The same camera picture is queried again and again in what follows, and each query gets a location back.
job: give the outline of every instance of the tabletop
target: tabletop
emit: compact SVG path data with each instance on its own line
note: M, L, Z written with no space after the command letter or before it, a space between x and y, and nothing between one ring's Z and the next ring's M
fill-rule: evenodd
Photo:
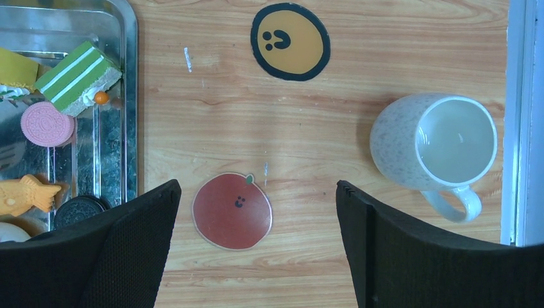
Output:
M499 242L508 0L304 0L330 37L315 78L287 81L256 61L250 31L267 0L132 0L140 25L140 190L183 189L157 307L356 307L336 216L338 180L441 228ZM394 100L451 92L482 102L497 159L473 188L482 214L437 215L386 180L373 121ZM233 252L194 227L198 189L253 174L273 211L267 237Z

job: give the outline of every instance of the orange berry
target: orange berry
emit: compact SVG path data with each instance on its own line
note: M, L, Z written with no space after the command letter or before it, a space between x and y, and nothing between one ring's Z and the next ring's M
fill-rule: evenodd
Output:
M108 96L108 94L106 92L97 92L94 96L94 101L98 104L98 105L105 105L108 103L108 101L110 101L110 96Z

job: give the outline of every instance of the fish-shaped pastry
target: fish-shaped pastry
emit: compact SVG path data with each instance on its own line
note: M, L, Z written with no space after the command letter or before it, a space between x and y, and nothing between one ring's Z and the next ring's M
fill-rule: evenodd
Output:
M33 205L49 212L53 197L60 191L57 185L44 185L33 175L25 175L20 180L0 182L0 215L19 216Z

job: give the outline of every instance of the mug rim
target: mug rim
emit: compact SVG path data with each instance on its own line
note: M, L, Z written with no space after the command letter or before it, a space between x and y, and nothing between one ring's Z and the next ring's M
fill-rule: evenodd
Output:
M431 110L435 109L440 104L446 103L448 101L454 101L454 100L456 100L456 101L465 101L467 103L471 103L472 105L475 105L476 107L478 107L478 109L480 109L480 111L482 111L486 115L486 117L488 118L489 123L491 124L491 129L493 130L493 153L491 154L491 158L490 158L487 166L477 176L474 176L473 178L471 178L471 179L469 179L467 181L457 182L457 183L456 182L444 181L441 178L434 175L432 172L430 172L428 167L425 165L425 163L423 163L423 160L421 159L420 149L418 147L418 138L417 138L417 134L418 134L418 130L419 130L421 121L429 114L429 112ZM418 125L416 126L416 130L414 132L414 146L416 148L416 156L418 158L418 162L420 163L420 166L423 168L425 173L429 177L431 177L431 179L433 179L437 183L439 183L441 185L444 185L444 186L461 187L461 186L466 186L466 185L469 185L469 184L472 184L472 183L476 182L477 180L481 179L491 169L491 167L492 167L492 165L495 162L495 159L497 157L497 148L498 148L497 138L498 138L497 137L497 127L495 126L495 122L493 120L493 117L491 116L489 111L486 109L486 107L484 107L484 105L482 105L482 103L480 103L480 102L478 102L478 101L476 101L476 100L474 100L472 98L467 98L466 96L450 95L450 96L445 96L445 97L443 97L441 99L438 99L433 104L431 104L429 107L427 107L427 109L425 109L424 113L421 115L421 117L420 117L420 119L418 121Z

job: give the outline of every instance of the green cake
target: green cake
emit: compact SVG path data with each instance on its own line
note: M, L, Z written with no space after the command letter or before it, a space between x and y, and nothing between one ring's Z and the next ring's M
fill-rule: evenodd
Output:
M94 96L120 78L121 70L90 42L84 42L41 76L35 87L63 114L77 116L94 105Z

